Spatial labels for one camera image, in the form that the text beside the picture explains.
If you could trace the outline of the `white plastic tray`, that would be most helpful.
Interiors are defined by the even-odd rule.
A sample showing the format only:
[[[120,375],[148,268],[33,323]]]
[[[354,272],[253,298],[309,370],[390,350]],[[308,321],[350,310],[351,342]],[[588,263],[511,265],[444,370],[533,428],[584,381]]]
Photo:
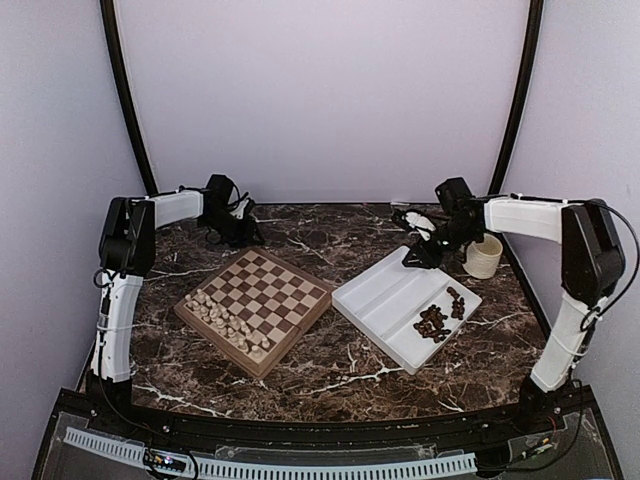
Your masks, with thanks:
[[[406,268],[401,246],[332,293],[332,305],[376,346],[411,375],[416,374],[481,305],[482,299],[440,269]],[[451,286],[465,299],[462,321],[451,317]],[[451,330],[440,343],[413,328],[429,306],[441,308]]]

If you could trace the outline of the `wooden chess board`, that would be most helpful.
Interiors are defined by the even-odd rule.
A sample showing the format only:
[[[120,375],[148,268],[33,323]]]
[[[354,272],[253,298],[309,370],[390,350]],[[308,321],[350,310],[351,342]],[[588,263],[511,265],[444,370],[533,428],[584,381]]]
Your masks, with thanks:
[[[184,309],[184,297],[198,289],[270,340],[272,349],[260,362],[237,350]],[[240,251],[184,295],[174,312],[243,371],[263,379],[331,306],[332,292],[326,282],[253,247]]]

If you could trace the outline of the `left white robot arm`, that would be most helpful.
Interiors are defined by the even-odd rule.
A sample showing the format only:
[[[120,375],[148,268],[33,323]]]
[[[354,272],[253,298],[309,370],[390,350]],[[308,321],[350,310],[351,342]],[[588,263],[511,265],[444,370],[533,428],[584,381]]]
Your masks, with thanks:
[[[184,220],[215,232],[232,248],[264,243],[252,214],[256,202],[227,176],[213,174],[201,188],[141,197],[115,197],[109,204],[93,277],[101,290],[96,340],[86,386],[108,401],[101,417],[120,436],[141,427],[140,412],[128,403],[132,380],[130,343],[135,307],[156,258],[156,231]]]

